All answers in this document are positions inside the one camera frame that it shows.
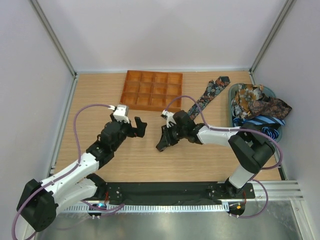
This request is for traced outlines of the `navy floral tie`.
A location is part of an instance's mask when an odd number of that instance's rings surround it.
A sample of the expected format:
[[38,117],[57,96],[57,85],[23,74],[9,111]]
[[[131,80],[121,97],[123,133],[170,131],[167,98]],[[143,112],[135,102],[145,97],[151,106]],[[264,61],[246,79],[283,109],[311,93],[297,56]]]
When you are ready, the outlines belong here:
[[207,105],[216,98],[229,84],[231,80],[228,76],[220,76],[216,80],[210,80],[204,93],[198,98],[196,103],[188,110],[189,117],[194,120]]

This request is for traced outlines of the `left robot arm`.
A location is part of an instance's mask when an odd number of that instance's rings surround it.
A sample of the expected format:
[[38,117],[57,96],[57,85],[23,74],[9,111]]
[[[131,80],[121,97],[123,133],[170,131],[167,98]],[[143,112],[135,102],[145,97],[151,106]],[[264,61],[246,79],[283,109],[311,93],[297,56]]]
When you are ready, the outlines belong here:
[[16,210],[35,232],[45,230],[73,204],[105,196],[107,183],[95,172],[115,156],[126,138],[144,137],[148,124],[137,116],[134,120],[136,126],[127,117],[112,117],[75,162],[48,178],[25,184]]

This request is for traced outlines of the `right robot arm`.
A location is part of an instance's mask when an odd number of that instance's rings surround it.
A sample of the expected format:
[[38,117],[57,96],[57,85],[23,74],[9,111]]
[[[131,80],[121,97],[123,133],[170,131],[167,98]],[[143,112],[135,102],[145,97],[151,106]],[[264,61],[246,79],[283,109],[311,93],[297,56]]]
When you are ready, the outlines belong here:
[[275,153],[269,139],[258,132],[250,132],[255,129],[251,124],[243,128],[214,127],[195,123],[184,110],[176,113],[164,110],[161,117],[166,120],[166,124],[161,127],[161,138],[156,145],[159,152],[176,145],[181,139],[193,144],[214,144],[232,149],[239,166],[224,182],[225,192],[231,198],[237,198],[243,193],[245,184],[262,170]]

